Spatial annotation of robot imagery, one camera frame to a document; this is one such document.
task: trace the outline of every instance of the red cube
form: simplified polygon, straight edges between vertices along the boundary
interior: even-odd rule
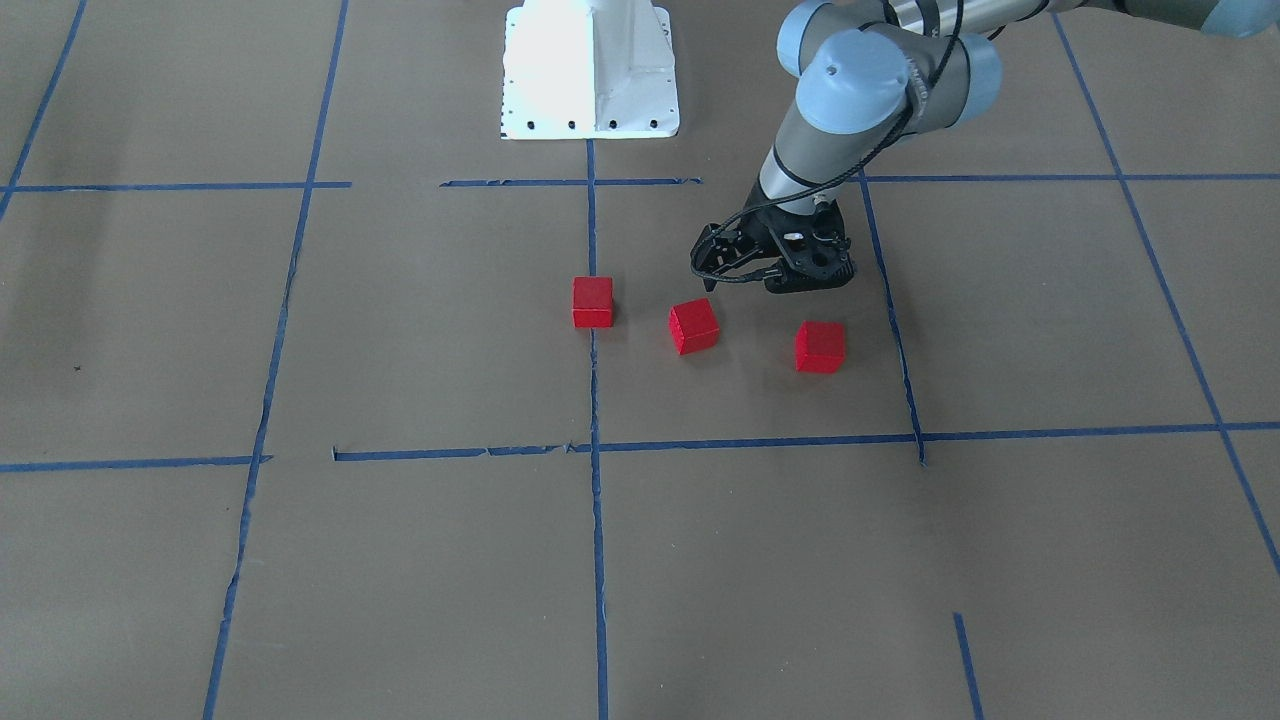
[[[613,327],[613,278],[573,278],[573,327]]]
[[[796,333],[796,370],[835,373],[845,363],[845,325],[801,323]]]
[[[705,297],[672,307],[667,327],[671,328],[671,340],[676,342],[676,352],[681,355],[707,350],[719,340],[719,323]]]

